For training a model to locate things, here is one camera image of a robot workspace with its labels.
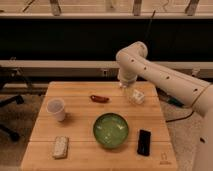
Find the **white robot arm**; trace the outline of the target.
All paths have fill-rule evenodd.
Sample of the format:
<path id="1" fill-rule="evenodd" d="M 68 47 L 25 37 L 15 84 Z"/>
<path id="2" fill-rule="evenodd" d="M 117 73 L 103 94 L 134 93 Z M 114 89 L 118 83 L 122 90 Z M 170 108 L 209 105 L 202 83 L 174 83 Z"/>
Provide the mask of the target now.
<path id="1" fill-rule="evenodd" d="M 213 171 L 213 84 L 150 62 L 147 55 L 140 41 L 117 52 L 120 85 L 129 87 L 140 76 L 200 114 L 204 120 L 193 171 Z"/>

